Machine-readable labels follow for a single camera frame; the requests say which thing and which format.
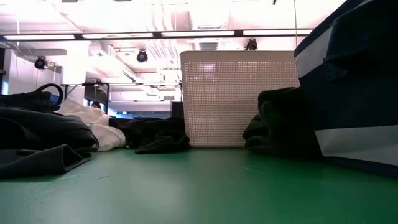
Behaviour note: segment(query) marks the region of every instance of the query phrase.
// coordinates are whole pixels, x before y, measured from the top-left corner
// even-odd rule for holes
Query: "pile of clothes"
[[[243,132],[247,149],[274,156],[322,157],[301,88],[261,92],[258,110]]]
[[[64,174],[91,152],[118,147],[137,154],[189,149],[182,118],[110,118],[71,98],[59,107],[50,95],[0,96],[0,178]]]

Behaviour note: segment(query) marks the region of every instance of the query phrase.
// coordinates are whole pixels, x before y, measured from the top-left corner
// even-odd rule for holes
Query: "white stripe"
[[[398,166],[398,125],[315,131],[322,154]]]
[[[364,0],[357,5],[355,9],[370,1],[373,0]],[[331,30],[332,28],[330,27],[296,56],[295,61],[299,78],[304,77],[323,63],[323,59],[326,57],[326,52],[328,50]]]

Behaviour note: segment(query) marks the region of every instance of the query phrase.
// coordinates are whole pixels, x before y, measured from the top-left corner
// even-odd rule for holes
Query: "black bag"
[[[48,87],[55,87],[59,92],[59,98],[56,103],[51,99],[51,92],[43,92]],[[0,95],[0,107],[25,108],[37,112],[53,112],[59,109],[63,99],[63,91],[60,86],[54,83],[46,84],[30,93],[18,93],[12,95]]]

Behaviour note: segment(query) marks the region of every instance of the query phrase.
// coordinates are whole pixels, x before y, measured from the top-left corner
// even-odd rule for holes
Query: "dark green cloth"
[[[250,151],[287,157],[321,157],[301,88],[263,91],[259,114],[243,132]]]

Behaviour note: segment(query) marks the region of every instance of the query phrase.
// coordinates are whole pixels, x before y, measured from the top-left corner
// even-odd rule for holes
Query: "ceiling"
[[[139,32],[215,27],[312,29],[343,2],[277,0],[272,5],[272,0],[80,0],[77,3],[61,3],[61,0],[0,0],[0,34]],[[256,40],[259,50],[293,50],[302,39],[262,37]],[[243,50],[247,39],[110,40],[99,44],[102,47],[112,46],[121,65],[142,80],[166,82],[166,79],[173,80],[176,74],[170,70],[160,70],[178,68],[179,54],[187,50],[199,50],[199,43],[204,42],[217,42],[217,50]],[[24,42],[19,47],[76,51],[86,44],[92,43]],[[136,60],[139,49],[147,50],[147,62],[139,63]],[[62,65],[67,57],[51,56],[49,60]],[[92,66],[87,68],[86,76],[119,82],[120,74],[103,68],[103,65],[103,61],[93,61]]]

